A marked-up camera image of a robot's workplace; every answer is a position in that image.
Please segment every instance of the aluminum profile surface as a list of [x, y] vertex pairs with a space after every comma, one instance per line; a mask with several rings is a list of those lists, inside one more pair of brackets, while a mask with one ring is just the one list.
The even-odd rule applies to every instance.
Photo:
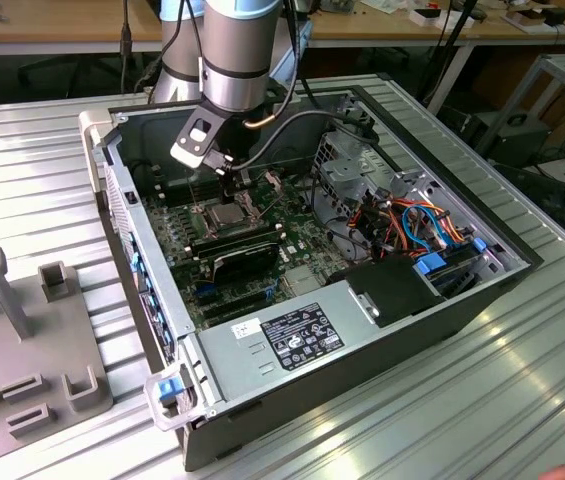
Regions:
[[[78, 268], [116, 400], [0, 458], [0, 478], [537, 478], [565, 464], [565, 232], [391, 81], [359, 84], [529, 243], [544, 264], [455, 337], [204, 469], [153, 427], [148, 366], [97, 219], [77, 114], [143, 97], [0, 106], [0, 244], [12, 278]], [[413, 160], [388, 135], [402, 167]]]

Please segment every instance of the blue latch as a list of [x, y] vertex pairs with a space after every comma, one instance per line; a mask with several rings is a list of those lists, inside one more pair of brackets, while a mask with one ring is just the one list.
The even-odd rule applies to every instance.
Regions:
[[131, 271], [137, 272], [138, 271], [138, 263], [140, 263], [140, 254], [135, 252], [133, 257], [131, 258]]
[[444, 259], [438, 253], [427, 253], [418, 257], [415, 266], [424, 274], [428, 275], [433, 270], [437, 270], [446, 265]]
[[160, 389], [160, 403], [165, 407], [175, 402], [175, 396], [185, 390], [184, 384], [179, 377], [167, 378], [158, 382], [158, 388]]
[[473, 239], [473, 246], [478, 249], [478, 252], [482, 253], [486, 250], [486, 242], [482, 240], [480, 237], [475, 237]]

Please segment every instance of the warning label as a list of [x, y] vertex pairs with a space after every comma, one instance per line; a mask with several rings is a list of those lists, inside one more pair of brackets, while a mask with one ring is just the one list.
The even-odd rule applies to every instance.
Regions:
[[260, 326], [285, 370], [294, 370], [344, 346], [317, 303]]

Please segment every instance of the motherboard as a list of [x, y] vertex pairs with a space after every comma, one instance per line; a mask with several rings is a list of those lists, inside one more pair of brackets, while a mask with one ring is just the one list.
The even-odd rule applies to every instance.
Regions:
[[317, 290], [351, 265], [315, 219], [303, 180], [263, 172], [233, 203], [145, 200], [199, 330]]

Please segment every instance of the sticker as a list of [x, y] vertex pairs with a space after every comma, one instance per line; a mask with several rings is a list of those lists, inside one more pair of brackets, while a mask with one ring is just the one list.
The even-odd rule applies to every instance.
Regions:
[[344, 346], [317, 303], [261, 324], [258, 322], [258, 329], [260, 327], [285, 370], [295, 370]]
[[252, 318], [251, 320], [247, 320], [246, 322], [237, 323], [231, 326], [231, 331], [235, 338], [238, 340], [244, 337], [248, 337], [249, 335], [253, 335], [254, 333], [261, 332], [262, 329], [260, 328], [260, 319], [259, 318]]

